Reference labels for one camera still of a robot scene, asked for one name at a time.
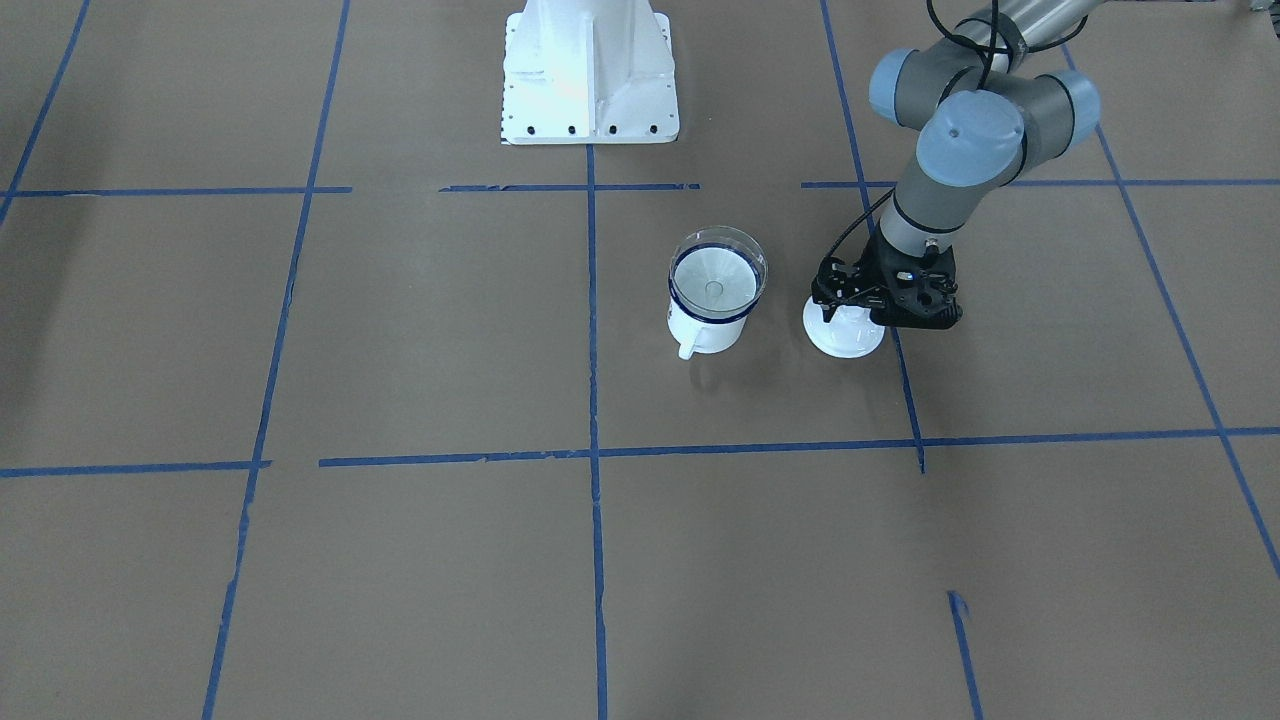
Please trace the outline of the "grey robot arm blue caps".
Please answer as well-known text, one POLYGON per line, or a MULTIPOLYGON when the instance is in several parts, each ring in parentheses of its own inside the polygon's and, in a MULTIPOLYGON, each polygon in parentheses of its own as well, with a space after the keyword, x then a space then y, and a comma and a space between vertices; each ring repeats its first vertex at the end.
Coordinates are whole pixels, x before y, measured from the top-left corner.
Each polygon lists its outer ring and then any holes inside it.
POLYGON ((960 229, 987 193, 1064 155, 1100 123, 1100 92, 1082 73, 1018 76, 1027 56, 1075 37, 1093 10, 1093 1, 992 1, 942 28, 933 46, 879 61, 869 104, 914 129, 915 150, 872 206, 876 228, 861 256, 822 259, 806 325, 945 331, 959 322, 960 229))

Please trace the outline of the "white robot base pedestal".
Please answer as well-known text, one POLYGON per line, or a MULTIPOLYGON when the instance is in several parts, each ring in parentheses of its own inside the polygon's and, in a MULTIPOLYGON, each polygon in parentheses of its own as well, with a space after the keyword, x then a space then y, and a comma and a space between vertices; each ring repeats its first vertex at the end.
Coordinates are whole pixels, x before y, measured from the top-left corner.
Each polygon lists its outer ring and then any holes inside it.
POLYGON ((671 20, 649 1, 527 1, 504 26, 500 141, 672 143, 671 20))

